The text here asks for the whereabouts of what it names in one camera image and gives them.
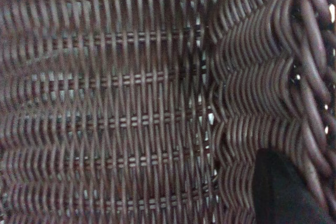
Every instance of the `black cloth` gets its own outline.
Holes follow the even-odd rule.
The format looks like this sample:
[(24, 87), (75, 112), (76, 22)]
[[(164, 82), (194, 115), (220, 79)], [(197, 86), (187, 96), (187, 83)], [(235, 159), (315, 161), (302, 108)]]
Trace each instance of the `black cloth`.
[(308, 192), (291, 161), (274, 151), (257, 153), (253, 200), (258, 224), (334, 223)]

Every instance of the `dark brown wicker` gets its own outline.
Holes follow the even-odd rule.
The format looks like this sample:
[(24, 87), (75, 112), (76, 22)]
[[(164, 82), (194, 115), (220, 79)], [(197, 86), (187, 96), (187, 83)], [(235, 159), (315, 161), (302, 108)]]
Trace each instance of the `dark brown wicker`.
[(252, 223), (260, 148), (335, 218), (330, 4), (1, 0), (1, 218)]

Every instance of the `woven wicker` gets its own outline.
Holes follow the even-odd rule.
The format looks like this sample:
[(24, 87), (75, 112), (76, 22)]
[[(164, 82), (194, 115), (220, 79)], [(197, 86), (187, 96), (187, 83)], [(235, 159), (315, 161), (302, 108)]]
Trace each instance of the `woven wicker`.
[(330, 4), (1, 0), (1, 218), (253, 223), (260, 148), (335, 217)]

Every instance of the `wicker basket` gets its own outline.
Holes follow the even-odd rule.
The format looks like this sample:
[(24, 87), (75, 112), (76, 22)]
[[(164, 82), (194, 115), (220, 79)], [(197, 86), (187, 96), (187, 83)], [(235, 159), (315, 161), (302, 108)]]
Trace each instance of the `wicker basket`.
[(333, 215), (330, 4), (2, 0), (2, 219), (252, 223), (260, 148)]

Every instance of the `wicker weave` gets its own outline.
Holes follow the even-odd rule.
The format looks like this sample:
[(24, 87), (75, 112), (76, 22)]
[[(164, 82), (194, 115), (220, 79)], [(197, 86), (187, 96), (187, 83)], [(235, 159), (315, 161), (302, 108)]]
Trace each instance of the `wicker weave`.
[(5, 223), (252, 223), (260, 148), (335, 214), (328, 3), (2, 0)]

